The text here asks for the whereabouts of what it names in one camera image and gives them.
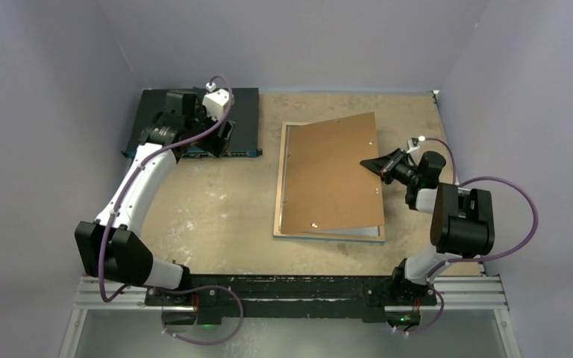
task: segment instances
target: white wall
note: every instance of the white wall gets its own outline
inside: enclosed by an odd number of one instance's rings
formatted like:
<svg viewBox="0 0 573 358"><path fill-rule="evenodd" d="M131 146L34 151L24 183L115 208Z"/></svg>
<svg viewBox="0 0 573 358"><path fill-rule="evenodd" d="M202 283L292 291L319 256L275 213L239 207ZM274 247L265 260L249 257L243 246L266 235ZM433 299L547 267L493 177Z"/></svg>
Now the white wall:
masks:
<svg viewBox="0 0 573 358"><path fill-rule="evenodd" d="M99 0L144 87L440 88L488 0Z"/></svg>
<svg viewBox="0 0 573 358"><path fill-rule="evenodd" d="M0 357L55 357L137 82L93 0L0 0Z"/></svg>
<svg viewBox="0 0 573 358"><path fill-rule="evenodd" d="M573 357L573 1L492 0L439 94L462 180L500 175L539 206L530 245L501 274L525 357ZM524 202L494 189L496 249L530 225Z"/></svg>

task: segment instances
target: brown cardboard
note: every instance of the brown cardboard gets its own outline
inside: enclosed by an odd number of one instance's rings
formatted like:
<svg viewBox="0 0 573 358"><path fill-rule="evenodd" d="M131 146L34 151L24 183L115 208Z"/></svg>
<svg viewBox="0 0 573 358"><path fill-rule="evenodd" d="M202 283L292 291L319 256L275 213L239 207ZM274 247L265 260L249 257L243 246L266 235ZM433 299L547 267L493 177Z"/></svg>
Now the brown cardboard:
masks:
<svg viewBox="0 0 573 358"><path fill-rule="evenodd" d="M374 113L291 128L281 233L383 226L381 180L359 164L376 139Z"/></svg>
<svg viewBox="0 0 573 358"><path fill-rule="evenodd" d="M316 240L326 240L326 241L338 241L338 242L370 242L370 243L382 243L385 242L385 227L378 227L378 236L370 235L360 235L358 233L352 234L338 234L338 233L323 233L323 232L303 232L303 233L289 233L285 234L281 232L280 224L282 217L282 191L284 190L284 175L286 174L285 160L287 138L289 137L289 129L294 126L308 125L308 123L301 122L282 122L282 135L280 139L280 157L278 161L278 185L275 195L275 214L273 221L273 237L278 239L316 239Z"/></svg>

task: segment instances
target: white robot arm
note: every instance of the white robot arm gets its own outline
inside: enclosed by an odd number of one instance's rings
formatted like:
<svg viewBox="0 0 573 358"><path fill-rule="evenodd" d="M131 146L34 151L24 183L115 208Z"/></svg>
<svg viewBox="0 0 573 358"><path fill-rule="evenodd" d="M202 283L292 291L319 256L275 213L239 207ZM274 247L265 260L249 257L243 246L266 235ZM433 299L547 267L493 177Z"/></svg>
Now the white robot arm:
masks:
<svg viewBox="0 0 573 358"><path fill-rule="evenodd" d="M424 286L447 269L448 265L441 265L443 261L488 254L495 229L491 193L440 183L445 158L427 151L416 165L419 141L409 140L408 151L399 148L383 157L362 160L361 165L386 184L397 180L407 186L405 203L410 209L432 215L430 244L399 266L406 280Z"/></svg>
<svg viewBox="0 0 573 358"><path fill-rule="evenodd" d="M104 255L104 276L110 280L133 286L156 286L177 289L182 286L184 272L189 269L154 258L142 244L139 236L142 225L155 194L164 178L172 171L181 155L191 146L220 157L228 148L233 123L223 122L218 131L201 138L198 142L161 151L196 134L205 132L225 114L225 108L234 97L226 90L215 90L207 85L208 94L201 104L193 92L169 91L166 109L158 113L141 134L140 145L124 180L107 206L96 216L94 222L81 222L75 231L78 250L89 276L98 276L98 260L104 229L111 216L115 216L109 233L109 242ZM145 158L156 154L141 167ZM120 193L128 186L120 210Z"/></svg>

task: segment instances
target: purple cable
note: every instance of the purple cable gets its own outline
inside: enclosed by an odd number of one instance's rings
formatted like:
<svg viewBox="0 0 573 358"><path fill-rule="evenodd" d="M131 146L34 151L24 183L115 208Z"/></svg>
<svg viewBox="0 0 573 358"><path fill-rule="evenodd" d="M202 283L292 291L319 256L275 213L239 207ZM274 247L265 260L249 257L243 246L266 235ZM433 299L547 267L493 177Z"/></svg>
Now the purple cable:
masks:
<svg viewBox="0 0 573 358"><path fill-rule="evenodd" d="M193 293L193 292L201 291L204 289L221 289L221 290L229 293L234 298L234 300L236 300L236 303L238 304L238 309L240 310L240 319L238 320L238 325L236 326L236 328L234 328L234 330L232 330L231 333L229 333L227 336L225 336L221 339L217 339L216 341L212 341L212 342L197 341L195 339L179 336L177 333L172 332L170 329L168 329L168 327L166 327L166 322L163 320L163 315L162 315L161 316L161 326L163 327L164 333L167 333L172 338L180 339L182 341L192 343L194 345L220 345L221 343L228 341L229 339L231 339L231 337L235 336L236 333L238 333L238 331L242 327L242 322L244 319L242 317L242 302L240 301L240 298L238 298L238 296L236 296L236 294L233 291L231 291L230 289L228 289L227 287L224 287L224 286L202 286L202 287L198 287L195 289L187 289L185 291L175 291L174 289L156 288L157 291L160 291L163 293L169 293L172 295L187 295L188 293Z"/></svg>
<svg viewBox="0 0 573 358"><path fill-rule="evenodd" d="M478 181L495 181L498 183L502 183L502 184L506 184L508 186L510 186L511 188L517 190L520 194L522 194L524 196L524 198L526 199L526 201L528 202L528 204L530 205L530 210L533 212L533 225L530 227L530 231L528 231L528 235L526 235L526 237L517 245L513 246L511 249L506 250L504 252L501 252L500 254L495 254L495 255L489 255L489 256L485 256L485 257L478 257L476 258L471 258L471 259L451 259L451 260L446 260L446 261L442 261L441 263L439 263L438 265L434 266L428 273L427 273L427 285L428 287L434 292L434 294L436 294L439 298L440 298L440 310L438 311L438 313L436 314L436 317L434 317L431 321L429 321L427 324L421 326L418 330L414 330L412 332L398 332L398 333L403 333L406 336L410 336L416 333L421 333L424 332L426 329L428 329L429 327L431 327L433 324L436 323L436 321L438 321L438 319L440 318L440 316L442 315L442 312L445 310L445 300L442 299L442 294L438 291L436 291L436 289L433 287L433 284L430 282L430 278L433 276L434 273L436 273L436 271L438 271L441 267L443 267L446 263L484 263L486 261L493 261L493 260L498 260L501 259L503 257L506 257L508 255L514 254L517 251L521 250L524 246L526 246L526 244L529 243L529 241L533 238L533 236L535 236L535 233L537 232L537 227L539 226L539 212L537 211L537 206L535 205L533 199L530 197L530 195L528 195L528 193L521 188L519 185L513 183L510 180L506 180L503 178L498 178L498 177L492 177L492 176L486 176L486 177L477 177L477 178L473 178L473 179L469 179L467 181L465 181L464 183L461 183L460 186L467 186L471 183L475 183Z"/></svg>
<svg viewBox="0 0 573 358"><path fill-rule="evenodd" d="M440 138L433 137L433 136L427 137L427 138L425 138L425 140L431 140L434 142L438 142L438 143L445 146L445 148L447 149L447 152L449 153L449 160L451 161L451 170L454 173L453 174L454 177L453 177L453 179L451 179L451 183L455 184L456 183L456 175L457 175L456 160L454 159L454 153L451 151L451 148L449 148L449 145L444 140L442 140Z"/></svg>

